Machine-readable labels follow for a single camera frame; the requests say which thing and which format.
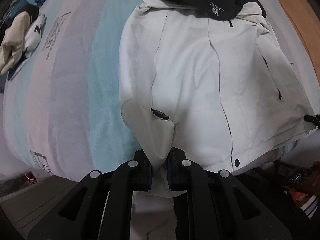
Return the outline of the white shell jacket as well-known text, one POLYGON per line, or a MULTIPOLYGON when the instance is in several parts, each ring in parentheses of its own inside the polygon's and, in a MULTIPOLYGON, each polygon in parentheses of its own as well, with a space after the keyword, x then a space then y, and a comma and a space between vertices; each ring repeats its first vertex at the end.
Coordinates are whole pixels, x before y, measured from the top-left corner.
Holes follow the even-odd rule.
POLYGON ((143 0, 123 29, 121 116, 156 172, 172 147, 209 171, 244 173, 313 126, 319 110, 299 67, 282 51, 263 7, 228 21, 169 0, 143 0))

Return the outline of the striped pastel bed sheet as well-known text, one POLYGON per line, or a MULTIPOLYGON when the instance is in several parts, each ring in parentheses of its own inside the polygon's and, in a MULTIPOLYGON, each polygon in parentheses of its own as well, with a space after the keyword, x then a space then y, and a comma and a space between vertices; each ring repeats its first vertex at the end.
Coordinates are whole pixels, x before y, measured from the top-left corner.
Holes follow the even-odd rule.
POLYGON ((4 132, 30 166, 79 181, 142 149, 120 108, 125 23, 143 0, 49 0, 44 38, 6 83, 4 132))

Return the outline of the white printed folded shirt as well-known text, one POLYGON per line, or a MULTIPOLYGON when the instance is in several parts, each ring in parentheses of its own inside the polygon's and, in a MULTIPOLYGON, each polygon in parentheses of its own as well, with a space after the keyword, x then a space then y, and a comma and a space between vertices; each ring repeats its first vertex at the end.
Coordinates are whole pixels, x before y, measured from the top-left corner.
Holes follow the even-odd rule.
POLYGON ((26 58, 31 57, 32 53, 40 44, 46 19, 46 15, 40 13, 38 18, 30 25, 27 33, 25 34, 23 43, 23 53, 26 58))

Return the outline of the beige folded garment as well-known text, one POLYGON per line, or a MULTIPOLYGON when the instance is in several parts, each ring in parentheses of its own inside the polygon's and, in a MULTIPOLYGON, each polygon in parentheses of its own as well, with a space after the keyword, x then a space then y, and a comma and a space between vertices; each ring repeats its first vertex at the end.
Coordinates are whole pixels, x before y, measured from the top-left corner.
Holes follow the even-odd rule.
POLYGON ((30 26, 30 16, 26 11, 18 14, 10 28, 5 31, 1 44, 1 75, 4 75, 21 58, 24 36, 30 26))

